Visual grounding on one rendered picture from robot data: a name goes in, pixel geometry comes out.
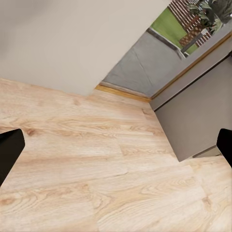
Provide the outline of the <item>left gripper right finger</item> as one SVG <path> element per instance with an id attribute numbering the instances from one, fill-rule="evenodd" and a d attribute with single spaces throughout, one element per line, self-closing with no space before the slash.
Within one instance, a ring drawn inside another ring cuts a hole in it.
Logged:
<path id="1" fill-rule="evenodd" d="M 232 167 L 232 130 L 220 129 L 217 138 L 217 147 Z"/>

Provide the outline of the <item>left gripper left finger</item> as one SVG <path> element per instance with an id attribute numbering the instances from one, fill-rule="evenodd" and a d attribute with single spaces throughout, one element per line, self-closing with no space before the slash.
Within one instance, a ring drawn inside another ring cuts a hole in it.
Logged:
<path id="1" fill-rule="evenodd" d="M 0 186 L 25 148 L 21 129 L 0 134 Z"/>

